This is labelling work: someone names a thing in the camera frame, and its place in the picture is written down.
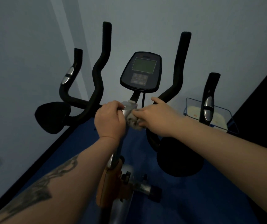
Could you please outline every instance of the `wire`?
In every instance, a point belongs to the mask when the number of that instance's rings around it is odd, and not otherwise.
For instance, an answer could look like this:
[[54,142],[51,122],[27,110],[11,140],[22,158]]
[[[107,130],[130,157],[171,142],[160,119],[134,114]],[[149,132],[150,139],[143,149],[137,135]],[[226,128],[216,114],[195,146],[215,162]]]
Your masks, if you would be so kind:
[[144,107],[144,102],[145,102],[145,93],[143,93],[142,107]]

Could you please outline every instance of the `tattoo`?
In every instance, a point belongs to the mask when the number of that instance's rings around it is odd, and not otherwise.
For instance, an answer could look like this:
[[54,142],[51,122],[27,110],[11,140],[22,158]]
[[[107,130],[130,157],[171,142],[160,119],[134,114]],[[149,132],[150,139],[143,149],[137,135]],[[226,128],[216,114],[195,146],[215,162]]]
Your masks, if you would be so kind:
[[48,189],[50,180],[52,178],[62,177],[64,174],[75,169],[78,163],[77,158],[78,155],[58,166],[14,198],[8,205],[0,210],[0,223],[36,203],[51,199],[52,195]]

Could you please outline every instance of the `blue floor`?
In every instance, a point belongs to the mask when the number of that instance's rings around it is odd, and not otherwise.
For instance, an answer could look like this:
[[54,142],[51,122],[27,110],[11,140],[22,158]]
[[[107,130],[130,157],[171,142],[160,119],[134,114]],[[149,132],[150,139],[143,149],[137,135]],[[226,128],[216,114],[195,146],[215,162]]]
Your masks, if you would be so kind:
[[[90,119],[65,140],[22,190],[92,145],[97,139],[94,119]],[[132,129],[124,140],[122,155],[125,163],[134,167],[136,177],[147,173],[149,184],[163,190],[159,204],[150,201],[145,195],[134,193],[127,224],[258,224],[246,195],[209,162],[206,161],[203,169],[191,177],[172,177],[159,168],[156,153],[148,144],[145,131]],[[93,196],[79,223],[97,223],[98,214]]]

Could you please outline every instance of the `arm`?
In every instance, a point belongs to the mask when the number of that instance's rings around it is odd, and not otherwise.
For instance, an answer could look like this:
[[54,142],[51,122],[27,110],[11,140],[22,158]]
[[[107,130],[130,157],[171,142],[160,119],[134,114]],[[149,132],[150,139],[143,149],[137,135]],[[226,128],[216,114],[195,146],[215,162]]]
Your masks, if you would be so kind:
[[161,136],[174,137],[200,154],[267,212],[267,149],[181,117],[158,98],[157,105],[133,114],[141,126]]
[[123,105],[117,101],[103,105],[94,121],[99,140],[14,198],[0,211],[0,223],[75,223],[125,133],[125,119],[118,107]]

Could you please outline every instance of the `left hand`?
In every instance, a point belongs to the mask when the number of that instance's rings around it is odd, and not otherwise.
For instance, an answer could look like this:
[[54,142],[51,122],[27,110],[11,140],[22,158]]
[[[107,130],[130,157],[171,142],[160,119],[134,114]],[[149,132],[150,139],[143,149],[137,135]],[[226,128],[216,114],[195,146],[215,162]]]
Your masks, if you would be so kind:
[[94,124],[100,138],[109,137],[118,143],[125,134],[126,121],[121,110],[124,105],[118,101],[104,104],[95,114]]

